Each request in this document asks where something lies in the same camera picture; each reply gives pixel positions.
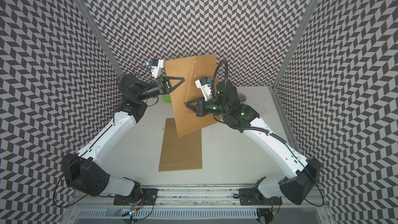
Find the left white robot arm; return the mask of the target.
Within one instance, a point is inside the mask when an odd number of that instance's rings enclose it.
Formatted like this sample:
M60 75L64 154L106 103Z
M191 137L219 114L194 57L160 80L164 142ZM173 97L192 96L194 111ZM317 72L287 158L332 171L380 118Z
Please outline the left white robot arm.
M148 107L145 100L170 94L183 82L183 77L160 76L149 84L134 74L123 75L118 87L125 100L117 107L112 120L84 148L75 154L67 153L63 157L63 176L67 186L92 197L133 196L134 190L139 188L138 182L112 176L102 168L102 165L126 132L143 117Z

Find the brown kraft file bag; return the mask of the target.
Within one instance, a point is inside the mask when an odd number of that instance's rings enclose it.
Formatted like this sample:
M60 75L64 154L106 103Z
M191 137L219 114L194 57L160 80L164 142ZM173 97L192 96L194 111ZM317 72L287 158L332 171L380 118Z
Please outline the brown kraft file bag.
M203 97L201 89L195 81L202 78L211 78L217 67L217 56L204 55L165 61L165 71L168 77L183 77L184 82L171 92L172 107L176 123L177 136L183 136L215 124L212 115L198 117L195 112L186 107L186 103Z

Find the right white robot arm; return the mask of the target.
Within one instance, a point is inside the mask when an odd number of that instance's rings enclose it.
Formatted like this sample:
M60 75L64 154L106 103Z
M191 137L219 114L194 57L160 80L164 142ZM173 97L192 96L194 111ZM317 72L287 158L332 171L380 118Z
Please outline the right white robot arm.
M251 106L240 102L237 89L231 82L214 85L212 79L203 77L195 81L202 97L187 101L185 106L198 117L213 118L255 141L281 168L284 176L256 182L255 190L264 198L285 197L300 205L314 187L318 187L322 164L292 148L277 135Z

